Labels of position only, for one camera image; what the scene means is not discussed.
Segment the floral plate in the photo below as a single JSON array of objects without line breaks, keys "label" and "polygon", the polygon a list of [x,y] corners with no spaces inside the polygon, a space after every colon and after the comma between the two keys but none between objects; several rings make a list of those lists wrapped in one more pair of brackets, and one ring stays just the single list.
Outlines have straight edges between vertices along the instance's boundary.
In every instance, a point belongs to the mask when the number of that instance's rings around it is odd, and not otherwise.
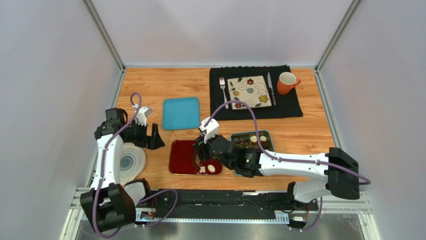
[{"label": "floral plate", "polygon": [[[248,76],[227,80],[231,100],[245,102],[250,108],[266,108],[272,106],[268,87],[263,76]],[[241,103],[232,103],[232,110],[247,109]]]}]

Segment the orange mug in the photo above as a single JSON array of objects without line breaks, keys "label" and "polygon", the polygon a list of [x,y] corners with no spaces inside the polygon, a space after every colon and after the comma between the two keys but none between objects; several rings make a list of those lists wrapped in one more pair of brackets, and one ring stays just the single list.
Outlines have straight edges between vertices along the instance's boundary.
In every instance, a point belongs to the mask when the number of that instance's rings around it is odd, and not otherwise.
[{"label": "orange mug", "polygon": [[276,89],[279,94],[286,95],[300,83],[301,83],[301,79],[296,78],[296,76],[293,73],[283,72],[279,75]]}]

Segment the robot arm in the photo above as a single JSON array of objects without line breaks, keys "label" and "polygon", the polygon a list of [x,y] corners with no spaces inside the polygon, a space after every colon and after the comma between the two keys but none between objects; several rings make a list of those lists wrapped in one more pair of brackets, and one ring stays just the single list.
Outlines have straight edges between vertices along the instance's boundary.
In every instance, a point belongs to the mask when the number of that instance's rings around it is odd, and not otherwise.
[{"label": "robot arm", "polygon": [[[95,176],[90,191],[83,193],[80,197],[81,207],[94,230],[94,207],[97,227],[100,232],[104,232],[134,223],[136,205],[150,193],[150,186],[145,179],[128,182],[124,188],[120,185],[120,155],[124,143],[133,143],[137,147],[151,150],[165,146],[156,123],[152,124],[151,136],[147,135],[147,116],[151,112],[150,107],[141,107],[135,119],[109,143],[105,154],[107,142],[128,121],[126,111],[121,108],[106,110],[106,121],[97,127],[94,133],[98,147]],[[102,170],[103,181],[97,189]],[[95,203],[96,190],[99,196]]]},{"label": "robot arm", "polygon": [[309,203],[313,199],[333,195],[338,198],[356,200],[360,198],[359,179],[350,173],[325,164],[292,162],[293,160],[328,162],[358,173],[358,163],[342,149],[330,147],[327,153],[310,155],[284,154],[267,151],[272,159],[260,149],[241,148],[235,142],[218,135],[219,124],[214,119],[204,127],[206,118],[199,127],[200,136],[194,149],[200,160],[210,158],[222,163],[243,177],[270,175],[293,175],[310,178],[303,182],[292,182],[287,187],[287,200]]}]

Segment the dark red tray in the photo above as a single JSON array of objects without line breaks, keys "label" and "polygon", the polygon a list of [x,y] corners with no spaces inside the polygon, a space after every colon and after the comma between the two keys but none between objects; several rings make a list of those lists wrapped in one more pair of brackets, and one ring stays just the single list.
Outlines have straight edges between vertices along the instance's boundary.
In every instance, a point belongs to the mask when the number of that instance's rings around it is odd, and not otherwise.
[{"label": "dark red tray", "polygon": [[[172,174],[219,175],[222,164],[213,158],[207,161],[197,161],[197,153],[193,149],[194,140],[176,140],[171,144],[168,170]],[[207,166],[213,165],[215,172],[209,172]],[[200,174],[200,166],[205,167],[205,173]]]}]

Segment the wooden table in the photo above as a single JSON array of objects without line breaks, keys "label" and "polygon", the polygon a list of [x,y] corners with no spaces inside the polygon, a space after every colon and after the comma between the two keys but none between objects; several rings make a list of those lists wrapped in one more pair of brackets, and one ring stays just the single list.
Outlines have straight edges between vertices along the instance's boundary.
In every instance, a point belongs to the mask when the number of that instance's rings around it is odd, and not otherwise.
[{"label": "wooden table", "polygon": [[[165,147],[144,149],[146,166],[137,178],[145,178],[151,188],[158,189],[214,189],[214,190],[287,190],[293,181],[307,178],[289,175],[236,176],[223,167],[220,175],[173,175],[169,172],[169,157],[173,141],[195,140],[198,129],[166,131],[161,128],[163,101],[170,98],[197,97],[200,119],[210,116],[209,68],[129,68],[125,74],[117,107],[129,115],[134,109],[130,95],[139,92],[142,105],[151,106],[153,113],[148,124],[157,123]],[[287,154],[328,152],[333,140],[327,124],[323,104],[312,69],[291,69],[301,79],[296,87],[303,117],[259,119],[260,130],[271,134],[275,151]],[[218,121],[219,134],[229,139],[232,133],[254,131],[252,120]]]}]

